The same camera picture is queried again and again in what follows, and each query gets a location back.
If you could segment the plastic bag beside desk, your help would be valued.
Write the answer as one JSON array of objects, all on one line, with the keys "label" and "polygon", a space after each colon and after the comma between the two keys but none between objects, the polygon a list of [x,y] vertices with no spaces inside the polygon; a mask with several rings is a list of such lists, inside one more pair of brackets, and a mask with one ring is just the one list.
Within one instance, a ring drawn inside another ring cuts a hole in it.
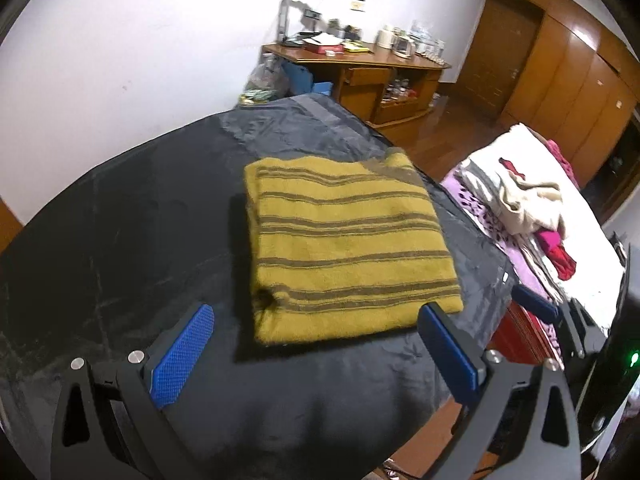
[{"label": "plastic bag beside desk", "polygon": [[284,98],[290,90],[290,81],[284,71],[282,58],[266,53],[262,62],[252,70],[239,96],[239,104],[250,106],[265,104]]}]

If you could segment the brown wooden door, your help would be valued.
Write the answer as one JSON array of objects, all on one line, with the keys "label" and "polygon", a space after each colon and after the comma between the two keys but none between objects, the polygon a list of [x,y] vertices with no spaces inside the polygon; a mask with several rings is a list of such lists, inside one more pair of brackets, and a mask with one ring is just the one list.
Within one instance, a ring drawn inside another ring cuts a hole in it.
[{"label": "brown wooden door", "polygon": [[9,210],[3,200],[0,200],[0,252],[3,252],[23,229],[21,222]]}]

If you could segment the wooden desk with clutter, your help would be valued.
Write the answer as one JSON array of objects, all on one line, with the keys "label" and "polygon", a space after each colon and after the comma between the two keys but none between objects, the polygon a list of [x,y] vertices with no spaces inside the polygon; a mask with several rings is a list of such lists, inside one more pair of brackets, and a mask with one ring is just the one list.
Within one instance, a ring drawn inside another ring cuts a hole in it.
[{"label": "wooden desk with clutter", "polygon": [[319,93],[329,84],[329,96],[363,122],[387,127],[411,122],[430,110],[439,79],[449,64],[421,55],[402,58],[391,50],[329,56],[304,48],[265,44],[290,70],[293,93]]}]

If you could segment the red floral bedding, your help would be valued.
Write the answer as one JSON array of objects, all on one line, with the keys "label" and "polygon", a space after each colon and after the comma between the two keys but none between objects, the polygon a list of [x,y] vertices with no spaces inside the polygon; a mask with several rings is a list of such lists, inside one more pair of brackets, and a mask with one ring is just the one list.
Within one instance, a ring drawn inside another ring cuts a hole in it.
[{"label": "red floral bedding", "polygon": [[514,266],[521,283],[553,302],[577,299],[606,334],[616,315],[624,265],[616,255],[575,180],[559,162],[559,152],[549,142],[519,122],[495,141],[473,152],[472,160],[484,171],[501,164],[530,182],[554,182],[563,197],[565,237],[563,245],[576,261],[576,272],[561,281],[551,261],[540,249],[535,235],[511,235],[491,209],[471,191],[462,177],[459,162],[442,179],[442,186],[480,228],[480,232],[501,249]]}]

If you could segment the black desk lamp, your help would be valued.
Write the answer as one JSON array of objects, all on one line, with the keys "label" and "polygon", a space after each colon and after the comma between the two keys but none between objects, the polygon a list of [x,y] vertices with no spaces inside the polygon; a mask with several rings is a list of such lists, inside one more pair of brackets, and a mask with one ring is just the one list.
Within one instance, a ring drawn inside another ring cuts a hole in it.
[{"label": "black desk lamp", "polygon": [[276,43],[334,47],[362,38],[364,0],[281,0]]}]

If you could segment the white cream clothes pile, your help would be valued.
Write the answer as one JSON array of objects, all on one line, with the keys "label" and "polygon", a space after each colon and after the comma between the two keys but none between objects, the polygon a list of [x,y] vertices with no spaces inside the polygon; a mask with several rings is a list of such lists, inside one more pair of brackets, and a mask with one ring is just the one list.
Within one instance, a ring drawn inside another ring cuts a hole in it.
[{"label": "white cream clothes pile", "polygon": [[545,230],[565,237],[564,203],[557,183],[527,181],[501,164],[486,172],[472,160],[462,162],[459,174],[511,235]]}]

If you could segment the wooden wardrobe cabinets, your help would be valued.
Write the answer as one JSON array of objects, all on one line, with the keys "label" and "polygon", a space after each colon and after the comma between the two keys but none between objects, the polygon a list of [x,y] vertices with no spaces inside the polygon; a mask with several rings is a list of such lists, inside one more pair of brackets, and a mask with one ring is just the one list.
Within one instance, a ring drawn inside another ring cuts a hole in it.
[{"label": "wooden wardrobe cabinets", "polygon": [[570,0],[486,0],[456,90],[559,145],[601,221],[639,183],[639,63]]}]

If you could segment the mustard striped knit sweater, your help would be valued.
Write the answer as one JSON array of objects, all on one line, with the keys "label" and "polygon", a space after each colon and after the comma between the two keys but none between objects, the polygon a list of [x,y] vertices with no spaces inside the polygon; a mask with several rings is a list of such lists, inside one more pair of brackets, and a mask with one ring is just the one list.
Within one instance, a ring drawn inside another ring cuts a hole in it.
[{"label": "mustard striped knit sweater", "polygon": [[463,309],[454,260],[408,156],[263,158],[244,169],[254,335],[310,344],[416,325]]}]

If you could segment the pink red garment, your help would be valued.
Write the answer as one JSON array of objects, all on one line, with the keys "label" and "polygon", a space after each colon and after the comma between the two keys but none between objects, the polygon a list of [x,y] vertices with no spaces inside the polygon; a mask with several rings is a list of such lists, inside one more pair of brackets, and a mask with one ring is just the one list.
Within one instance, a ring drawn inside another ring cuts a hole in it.
[{"label": "pink red garment", "polygon": [[536,241],[551,261],[561,281],[568,281],[576,272],[576,261],[568,254],[559,232],[539,229],[534,233]]}]

